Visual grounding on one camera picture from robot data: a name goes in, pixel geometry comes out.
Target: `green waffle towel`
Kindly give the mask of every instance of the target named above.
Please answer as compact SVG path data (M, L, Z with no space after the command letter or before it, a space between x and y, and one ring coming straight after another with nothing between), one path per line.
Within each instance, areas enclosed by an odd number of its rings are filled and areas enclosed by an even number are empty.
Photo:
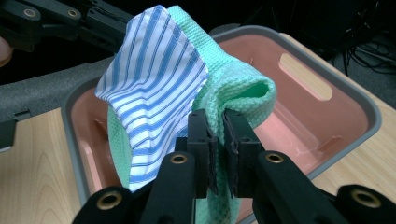
M168 12L196 47L209 70L209 78L192 106L193 110L205 109L208 124L219 137L219 195L209 191L206 199L197 200L196 223L235 223L240 199L232 198L227 186L221 114L225 108L238 111L252 128L256 128L274 108L276 85L251 65L224 52L182 8L170 7ZM126 131L112 108L108 109L107 125L113 161L122 185L128 188L133 151Z

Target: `plastic tub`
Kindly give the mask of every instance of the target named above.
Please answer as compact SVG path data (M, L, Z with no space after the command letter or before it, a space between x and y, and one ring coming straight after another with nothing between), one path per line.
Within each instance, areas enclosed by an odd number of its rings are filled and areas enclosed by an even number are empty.
M287 154L309 179L378 131L380 113L370 98L279 33L243 26L214 38L275 82L275 109L254 131L266 149ZM120 185L107 138L107 104L93 95L98 80L77 87L62 108L81 204L99 189ZM238 220L251 213L245 199Z

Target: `fabric fold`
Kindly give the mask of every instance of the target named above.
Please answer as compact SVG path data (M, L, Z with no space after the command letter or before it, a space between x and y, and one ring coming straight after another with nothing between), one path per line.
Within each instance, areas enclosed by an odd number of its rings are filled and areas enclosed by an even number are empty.
M152 181L176 138L186 136L192 102L206 78L205 63L164 7L128 22L95 95L110 104L129 137L131 191Z
M148 10L142 13L142 15L147 15ZM175 25L179 27L180 32L187 37L198 53L199 58L204 62L208 73L205 80L201 82L202 85L195 89L197 91L191 92L191 98L188 98L189 102L184 102L185 99L183 99L182 101L178 101L178 103L189 105L190 108L188 111L201 108L205 109L208 124L213 133L219 137L220 142L219 154L217 155L219 195L214 195L209 191L207 199L197 200L196 223L235 223L238 216L240 199L232 198L227 187L224 148L222 146L224 143L224 135L221 114L225 108L238 111L247 118L247 121L252 128L257 127L268 118L274 108L276 100L276 85L270 78L264 76L250 64L243 63L235 57L228 55L182 8L174 6L169 7L167 10L162 10L165 13L168 13L170 20L174 21ZM137 16L134 20L139 21L142 19L140 16ZM128 35L130 35L130 32L132 31L133 29L130 29L128 26ZM131 39L126 38L124 45L128 44L127 42L129 41L131 41ZM134 55L135 51L136 49L129 49L127 52ZM129 63L146 63L136 59L129 58ZM104 78L103 82L108 83L112 82L114 79L122 79L125 76L129 76L123 75L121 71L118 72L117 77L114 77L114 74L115 73L112 72L105 74L107 78ZM141 79L142 77L139 77L134 81L142 82ZM138 85L129 85L129 88L139 88ZM113 87L111 90L126 91L125 88L123 89L118 86ZM132 153L132 158L134 157L134 154L138 154L140 157L146 157L146 159L149 159L150 149L145 147L144 150L136 150L136 141L131 139L131 137L136 136L137 133L132 132L132 129L128 129L128 126L125 126L123 121L125 116L120 116L119 114L120 112L125 111L120 110L120 105L125 103L125 101L122 101L122 104L114 104L114 110L112 108L113 104L111 104L114 97L104 97L104 99L107 99L110 102L107 120L110 147L112 153L119 155L117 158L113 157L113 160L122 185L130 190L134 190L136 189L136 186L134 186L134 178L137 178L133 170L134 161L132 161L132 163L125 163L125 160L120 160L120 155L124 155L124 152L127 151ZM134 112L129 113L128 115L132 116L132 114L136 113L135 110L132 111ZM183 113L183 116L178 117L179 120L173 119L173 122L178 122L178 124L183 123L183 125L186 126L187 123L186 120L184 120L184 115L187 114ZM122 147L121 143L125 141L129 141L131 146L120 148ZM130 172L127 173L125 171L127 169L124 167L131 167Z

